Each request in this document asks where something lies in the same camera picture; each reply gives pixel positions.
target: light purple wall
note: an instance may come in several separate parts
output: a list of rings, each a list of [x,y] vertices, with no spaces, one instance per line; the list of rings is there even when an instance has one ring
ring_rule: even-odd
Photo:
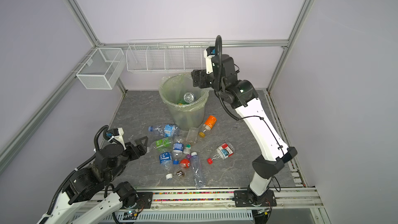
[[[62,0],[0,0],[0,149],[91,48]],[[0,175],[0,222],[36,223],[121,99],[78,80]]]
[[[304,0],[77,0],[98,38],[287,39]]]
[[[396,223],[397,0],[316,0],[271,92],[332,223]]]
[[[36,223],[65,177],[92,156],[94,135],[121,99],[113,90],[73,87],[0,176],[2,223]]]
[[[0,149],[91,48],[62,0],[0,0]]]

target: metal mounting plate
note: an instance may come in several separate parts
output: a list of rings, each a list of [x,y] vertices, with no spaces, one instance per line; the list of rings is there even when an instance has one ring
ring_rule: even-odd
[[[265,198],[271,203],[273,207],[276,206],[276,200],[275,200],[275,195],[272,190],[267,190],[265,192]],[[234,198],[235,198],[235,206],[237,207],[250,207],[251,204],[247,203],[249,202],[248,198],[248,192],[247,190],[235,190],[234,191]],[[263,202],[261,204],[262,207],[268,207],[269,204],[267,201]]]

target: plastic bottle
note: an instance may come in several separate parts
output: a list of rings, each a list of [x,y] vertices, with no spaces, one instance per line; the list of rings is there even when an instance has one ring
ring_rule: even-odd
[[[214,159],[224,160],[224,159],[226,159],[227,157],[231,157],[231,156],[234,154],[235,149],[234,149],[234,147],[231,145],[230,142],[224,142],[224,143],[222,143],[222,145],[220,145],[220,146],[216,149],[216,151],[217,151],[217,153],[216,153],[212,158],[209,158],[209,159],[207,160],[207,162],[208,162],[209,164],[212,164],[213,161],[214,161]]]
[[[148,127],[148,131],[165,138],[178,136],[180,134],[180,128],[175,124],[157,124]]]
[[[206,136],[206,134],[213,128],[216,121],[217,121],[216,117],[210,115],[207,118],[206,122],[200,128],[199,137],[204,138]]]
[[[185,139],[186,144],[194,144],[196,143],[196,138],[198,137],[199,128],[191,127],[189,129],[187,138]]]
[[[191,167],[193,170],[193,181],[196,189],[201,189],[206,186],[205,175],[202,172],[200,159],[196,152],[191,153]]]
[[[190,167],[190,165],[191,165],[191,155],[190,154],[188,154],[184,159],[182,159],[181,160],[181,162],[180,162],[180,167],[182,168],[182,169],[187,169],[187,168],[189,168]]]
[[[184,151],[182,151],[184,154],[191,154],[191,145],[187,144],[184,148]]]
[[[173,163],[177,162],[174,164],[180,163],[180,160],[184,156],[183,149],[184,149],[184,144],[182,143],[182,138],[174,137],[172,155],[173,155]]]
[[[195,102],[196,97],[195,94],[191,92],[187,92],[184,94],[184,101],[187,102],[188,104]]]
[[[175,161],[173,161],[173,166],[174,168],[174,173],[173,173],[173,178],[175,178],[177,181],[182,181],[187,177],[188,173],[188,168],[191,165],[190,160],[191,155],[187,155],[184,159],[181,160],[179,166],[174,165]]]
[[[164,152],[159,156],[160,165],[166,171],[166,179],[171,180],[173,178],[172,174],[172,154],[170,152]]]
[[[177,165],[173,165],[173,167],[174,167],[173,178],[177,181],[184,180],[186,178],[187,171]]]
[[[160,153],[170,151],[172,141],[170,138],[162,138],[159,140],[156,140],[153,142],[150,146],[147,148],[147,152],[151,152],[153,150],[157,150]]]

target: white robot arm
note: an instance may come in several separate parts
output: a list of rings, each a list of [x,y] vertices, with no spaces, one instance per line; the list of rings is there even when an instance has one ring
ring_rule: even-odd
[[[221,36],[217,36],[214,47],[204,51],[204,57],[206,69],[191,72],[193,86],[212,87],[228,115],[246,122],[261,149],[261,156],[252,163],[255,173],[247,192],[249,203],[260,205],[265,200],[272,177],[296,156],[297,151],[294,147],[288,147],[278,135],[251,83],[238,80],[239,69],[235,71],[233,58],[222,54]],[[229,103],[240,117],[233,115],[224,102]]]

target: bottle in trash can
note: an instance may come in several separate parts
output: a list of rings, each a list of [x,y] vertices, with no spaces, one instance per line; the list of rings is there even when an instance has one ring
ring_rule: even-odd
[[[184,150],[184,144],[182,143],[182,138],[177,136],[174,137],[174,144],[172,150],[173,163],[174,162],[177,162],[176,164],[180,163],[180,160],[184,155],[183,150]]]
[[[151,152],[153,150],[157,150],[160,153],[170,151],[171,144],[172,144],[172,141],[170,140],[170,138],[162,138],[162,139],[156,140],[151,145],[149,145],[147,148],[147,152]]]
[[[172,154],[170,152],[164,152],[159,156],[160,166],[162,166],[166,172],[166,179],[171,180],[172,174]]]
[[[180,134],[180,128],[175,124],[157,124],[148,127],[148,131],[165,138],[178,136]]]
[[[204,138],[207,133],[213,128],[214,124],[216,123],[216,117],[210,115],[206,122],[202,125],[199,131],[199,137]]]
[[[195,102],[196,97],[195,94],[187,92],[184,94],[184,101],[187,102],[188,104]]]
[[[207,160],[209,164],[212,164],[215,159],[224,160],[227,157],[231,157],[234,154],[235,149],[230,142],[224,142],[216,149],[216,151],[217,153]]]
[[[196,138],[198,137],[199,128],[191,127],[189,129],[187,138],[185,139],[186,144],[194,144],[196,143]]]
[[[206,186],[205,175],[202,172],[200,159],[196,152],[191,153],[191,167],[193,170],[193,181],[196,189],[201,189]]]

